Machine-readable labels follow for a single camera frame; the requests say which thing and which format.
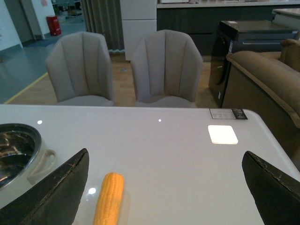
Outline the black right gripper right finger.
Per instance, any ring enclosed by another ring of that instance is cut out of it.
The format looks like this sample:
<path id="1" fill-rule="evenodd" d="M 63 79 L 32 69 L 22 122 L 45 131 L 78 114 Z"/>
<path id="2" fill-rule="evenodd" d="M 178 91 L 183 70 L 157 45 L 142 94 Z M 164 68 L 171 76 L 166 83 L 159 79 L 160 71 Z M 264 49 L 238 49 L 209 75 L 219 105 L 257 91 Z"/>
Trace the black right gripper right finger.
<path id="1" fill-rule="evenodd" d="M 266 225 L 300 223 L 300 182 L 256 154 L 246 151 L 244 177 Z"/>

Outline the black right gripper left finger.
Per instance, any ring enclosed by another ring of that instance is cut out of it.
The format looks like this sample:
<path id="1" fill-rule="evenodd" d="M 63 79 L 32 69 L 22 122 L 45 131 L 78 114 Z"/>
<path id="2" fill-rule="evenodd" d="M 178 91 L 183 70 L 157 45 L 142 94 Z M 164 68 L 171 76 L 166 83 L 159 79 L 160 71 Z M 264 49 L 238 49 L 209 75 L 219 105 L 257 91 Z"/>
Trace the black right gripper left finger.
<path id="1" fill-rule="evenodd" d="M 89 171 L 89 153 L 82 149 L 38 184 L 0 210 L 2 225 L 71 225 L 79 208 Z"/>

